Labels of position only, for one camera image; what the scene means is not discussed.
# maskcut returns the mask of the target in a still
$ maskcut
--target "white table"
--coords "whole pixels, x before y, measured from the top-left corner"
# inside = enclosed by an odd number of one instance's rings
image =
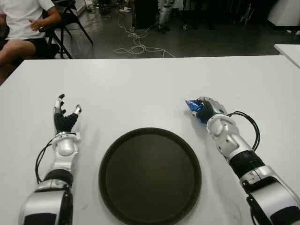
[[[65,93],[69,112],[77,103],[83,108],[74,128],[82,134],[74,225],[121,224],[99,194],[99,165],[119,136],[141,127],[180,135],[198,156],[200,199],[179,225],[251,224],[237,177],[184,100],[210,96],[228,112],[250,114],[261,131],[258,155],[300,195],[299,83],[300,70],[284,56],[25,61],[0,87],[1,223],[17,224],[22,203],[36,187],[35,159],[53,137],[53,103]],[[252,143],[251,125],[235,118]],[[52,160],[49,148],[42,176]]]
[[[300,45],[274,45],[274,47],[293,64],[300,68]]]

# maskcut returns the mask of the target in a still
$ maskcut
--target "white cabinet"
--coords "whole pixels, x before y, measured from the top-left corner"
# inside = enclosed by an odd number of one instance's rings
[[[300,26],[300,1],[279,0],[268,20],[276,26]]]

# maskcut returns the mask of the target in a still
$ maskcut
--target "robot finger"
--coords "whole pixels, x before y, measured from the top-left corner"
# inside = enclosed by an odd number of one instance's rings
[[[55,101],[55,104],[54,104],[54,114],[61,113],[61,107],[64,104],[64,102],[62,101],[62,99],[64,98],[64,96],[65,96],[65,94],[59,95],[59,97]]]
[[[77,105],[73,113],[75,113],[77,116],[79,116],[81,112],[82,112],[81,106]]]

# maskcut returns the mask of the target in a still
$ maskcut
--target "floor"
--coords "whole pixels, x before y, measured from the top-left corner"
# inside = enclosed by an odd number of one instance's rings
[[[77,25],[69,27],[73,38],[65,34],[65,46],[75,59],[115,59],[115,58],[161,58],[163,51],[136,54],[118,54],[117,48],[130,49],[134,46],[133,38],[118,26],[131,27],[131,15],[120,15],[112,11],[101,16],[83,12],[80,16],[83,26],[94,41],[91,45]],[[158,33],[157,25],[148,31],[148,36],[141,38],[147,47],[166,49],[175,57],[206,56],[241,56],[241,55],[276,55],[274,44],[300,44],[300,36],[286,30],[276,31],[267,24],[216,24],[215,30],[209,30],[204,23],[199,23],[197,30],[188,27],[182,29],[182,21],[174,17],[170,21],[171,30],[166,34]],[[164,57],[171,57],[165,52]]]

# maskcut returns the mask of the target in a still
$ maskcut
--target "white cable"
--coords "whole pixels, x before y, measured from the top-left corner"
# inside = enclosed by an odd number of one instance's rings
[[[120,20],[121,20],[121,17],[119,18],[118,20],[118,26],[120,28],[123,28],[124,31],[126,33],[128,33],[127,37],[129,38],[132,38],[132,41],[133,43],[135,44],[133,47],[131,47],[130,49],[126,49],[126,48],[118,48],[118,49],[115,49],[114,52],[117,53],[117,54],[126,54],[126,53],[129,53],[129,54],[134,54],[134,55],[140,55],[140,54],[143,54],[144,52],[149,52],[149,53],[157,53],[157,52],[163,52],[163,56],[162,58],[165,57],[165,53],[168,53],[170,56],[174,57],[175,56],[171,53],[169,53],[166,49],[162,49],[162,48],[156,48],[156,47],[147,47],[145,45],[143,45],[141,43],[141,38],[145,38],[148,36],[148,30],[155,26],[157,23],[151,25],[148,29],[146,30],[136,30],[135,32],[131,32],[131,31],[128,31],[126,29],[126,27],[123,27],[120,25]],[[137,48],[140,48],[141,50],[138,51],[138,52],[135,52],[135,49]]]

